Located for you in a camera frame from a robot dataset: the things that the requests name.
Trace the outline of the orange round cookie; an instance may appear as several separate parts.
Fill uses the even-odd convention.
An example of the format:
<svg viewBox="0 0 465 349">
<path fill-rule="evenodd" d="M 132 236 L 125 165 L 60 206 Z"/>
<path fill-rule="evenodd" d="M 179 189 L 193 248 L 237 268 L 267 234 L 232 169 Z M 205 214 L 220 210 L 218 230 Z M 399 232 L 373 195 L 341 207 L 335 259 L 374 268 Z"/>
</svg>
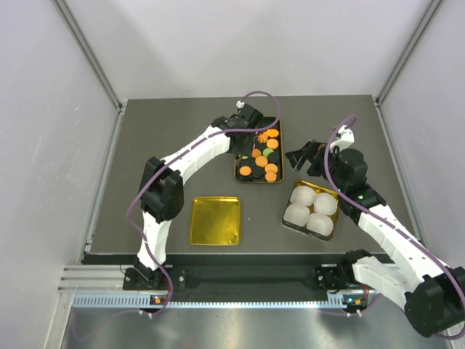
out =
<svg viewBox="0 0 465 349">
<path fill-rule="evenodd" d="M 251 167 L 249 166 L 243 166 L 239 169 L 239 174 L 242 177 L 248 177 L 251 174 Z"/>
</svg>

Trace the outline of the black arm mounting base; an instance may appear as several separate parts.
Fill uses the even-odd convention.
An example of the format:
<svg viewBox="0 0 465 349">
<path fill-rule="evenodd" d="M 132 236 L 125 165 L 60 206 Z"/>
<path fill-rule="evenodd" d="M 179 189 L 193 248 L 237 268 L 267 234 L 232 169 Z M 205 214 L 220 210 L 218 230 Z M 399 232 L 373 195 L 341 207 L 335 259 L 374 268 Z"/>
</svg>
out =
<svg viewBox="0 0 465 349">
<path fill-rule="evenodd" d="M 336 291 L 353 288 L 351 281 L 335 265 L 167 265 L 165 271 L 134 266 L 124 272 L 125 291 L 173 291 L 175 295 L 201 286 L 221 292 L 234 286 L 297 284 L 309 290 Z"/>
</svg>

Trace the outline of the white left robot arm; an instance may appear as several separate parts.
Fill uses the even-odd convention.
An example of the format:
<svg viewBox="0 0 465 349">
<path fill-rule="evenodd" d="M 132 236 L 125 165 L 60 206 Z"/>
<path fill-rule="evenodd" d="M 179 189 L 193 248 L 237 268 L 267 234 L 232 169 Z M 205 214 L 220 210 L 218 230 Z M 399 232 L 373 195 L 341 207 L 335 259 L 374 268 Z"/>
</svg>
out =
<svg viewBox="0 0 465 349">
<path fill-rule="evenodd" d="M 252 152 L 256 130 L 263 113 L 249 104 L 238 103 L 238 111 L 215 119 L 203 133 L 176 153 L 149 159 L 142 174 L 139 193 L 143 228 L 142 242 L 134 264 L 139 279 L 149 288 L 164 282 L 166 242 L 173 219 L 184 206 L 184 185 L 199 169 L 224 153 Z"/>
</svg>

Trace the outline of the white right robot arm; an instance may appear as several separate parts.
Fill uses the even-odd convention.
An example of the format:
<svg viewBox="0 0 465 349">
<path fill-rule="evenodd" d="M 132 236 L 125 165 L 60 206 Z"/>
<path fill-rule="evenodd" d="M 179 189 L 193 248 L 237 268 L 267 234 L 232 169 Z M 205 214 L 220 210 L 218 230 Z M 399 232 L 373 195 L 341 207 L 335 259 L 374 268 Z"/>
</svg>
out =
<svg viewBox="0 0 465 349">
<path fill-rule="evenodd" d="M 368 184 L 368 165 L 352 148 L 355 138 L 344 125 L 329 144 L 308 141 L 286 158 L 293 170 L 310 163 L 307 174 L 323 177 L 338 193 L 342 212 L 367 233 L 398 267 L 388 268 L 365 250 L 350 251 L 338 262 L 339 279 L 354 288 L 365 284 L 396 304 L 423 337 L 464 322 L 464 268 L 450 268 L 422 246 Z"/>
</svg>

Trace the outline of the orange shell cookie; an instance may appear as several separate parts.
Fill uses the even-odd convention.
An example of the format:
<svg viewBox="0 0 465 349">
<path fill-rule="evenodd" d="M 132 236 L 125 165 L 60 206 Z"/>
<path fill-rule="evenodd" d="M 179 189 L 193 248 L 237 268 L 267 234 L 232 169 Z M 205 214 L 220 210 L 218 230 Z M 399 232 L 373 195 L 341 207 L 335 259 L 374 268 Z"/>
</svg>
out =
<svg viewBox="0 0 465 349">
<path fill-rule="evenodd" d="M 267 182 L 275 182 L 277 180 L 278 176 L 274 172 L 266 172 L 265 173 L 265 180 Z"/>
</svg>

